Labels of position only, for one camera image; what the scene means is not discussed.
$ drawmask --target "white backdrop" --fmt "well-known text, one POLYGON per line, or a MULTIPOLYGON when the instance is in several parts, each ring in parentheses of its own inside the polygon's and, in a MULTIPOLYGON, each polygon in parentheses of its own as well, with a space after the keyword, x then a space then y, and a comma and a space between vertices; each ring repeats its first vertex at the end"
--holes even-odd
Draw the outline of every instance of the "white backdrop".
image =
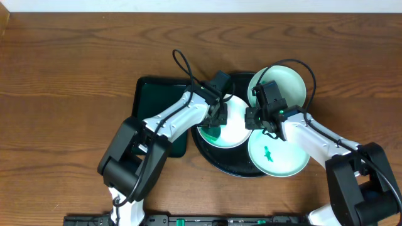
POLYGON ((10 12, 402 13, 402 0, 0 0, 10 12))

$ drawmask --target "wood grain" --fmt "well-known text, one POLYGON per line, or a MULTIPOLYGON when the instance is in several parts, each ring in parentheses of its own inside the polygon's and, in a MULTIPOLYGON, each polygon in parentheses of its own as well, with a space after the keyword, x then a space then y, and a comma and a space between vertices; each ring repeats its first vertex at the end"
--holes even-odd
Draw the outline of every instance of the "wood grain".
MULTIPOLYGON (((282 58, 307 62, 317 76, 316 120, 379 143, 401 186, 401 21, 398 14, 12 14, 0 45, 0 225, 61 225, 67 214, 111 209, 97 164, 131 113, 139 77, 186 77, 174 48, 202 79, 282 58)), ((311 90, 307 72, 291 66, 311 90)), ((325 171, 314 160, 289 178, 235 178, 206 162, 189 137, 186 155, 166 162, 145 205, 175 215, 272 215, 328 202, 325 171)))
POLYGON ((0 3, 0 41, 5 34, 9 16, 8 10, 0 3))

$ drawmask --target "green gecko print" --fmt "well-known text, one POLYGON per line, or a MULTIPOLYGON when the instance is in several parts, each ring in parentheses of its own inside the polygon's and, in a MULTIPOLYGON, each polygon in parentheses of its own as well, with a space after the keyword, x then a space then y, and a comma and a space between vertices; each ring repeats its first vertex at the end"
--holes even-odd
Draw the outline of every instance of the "green gecko print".
POLYGON ((274 162, 274 161, 272 160, 272 158, 271 158, 271 153, 270 153, 270 151, 268 151, 268 147, 265 146, 264 148, 265 148, 265 155, 264 155, 264 156, 268 159, 268 161, 274 162))

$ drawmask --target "round black tray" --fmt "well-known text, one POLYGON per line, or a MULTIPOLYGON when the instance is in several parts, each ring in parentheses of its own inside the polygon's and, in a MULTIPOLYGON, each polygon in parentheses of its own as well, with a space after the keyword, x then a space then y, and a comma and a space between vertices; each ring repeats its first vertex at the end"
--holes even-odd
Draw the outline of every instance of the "round black tray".
MULTIPOLYGON (((255 75, 254 72, 237 72, 230 73, 232 80, 236 86, 234 92, 235 96, 238 96, 246 103, 249 103, 247 97, 247 88, 251 78, 255 75)), ((228 173, 233 176, 240 176, 244 178, 255 178, 260 176, 266 176, 265 173, 260 171, 254 163, 251 161, 248 153, 248 142, 245 141, 241 145, 222 149, 214 147, 208 144, 198 132, 196 127, 191 128, 193 139, 198 150, 202 156, 213 166, 219 170, 228 173)))

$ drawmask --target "white plate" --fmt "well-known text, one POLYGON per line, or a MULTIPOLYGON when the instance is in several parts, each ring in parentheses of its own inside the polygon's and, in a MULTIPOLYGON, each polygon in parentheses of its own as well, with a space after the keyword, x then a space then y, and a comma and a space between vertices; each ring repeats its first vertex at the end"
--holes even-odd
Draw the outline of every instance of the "white plate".
MULTIPOLYGON (((257 72, 249 83, 247 97, 251 107, 255 107, 257 101, 257 98, 252 95, 251 89, 257 85, 258 79, 264 70, 265 68, 257 72)), ((278 84, 279 91, 282 97, 285 98, 288 107, 294 105, 303 107, 307 94, 306 85, 297 72, 285 66, 275 65, 264 74, 260 83, 263 84, 271 80, 278 84)))
POLYGON ((251 161, 267 175, 286 177, 300 172, 308 163, 310 156, 295 144, 272 139, 255 130, 250 136, 248 150, 251 161))
POLYGON ((200 127, 197 128, 201 137, 207 143, 217 148, 234 148, 246 141, 252 132, 251 130, 246 129, 246 123, 244 122, 246 108, 249 107, 248 104, 235 95, 227 101, 226 104, 227 124, 220 126, 220 135, 219 137, 216 137, 216 140, 208 137, 200 127))

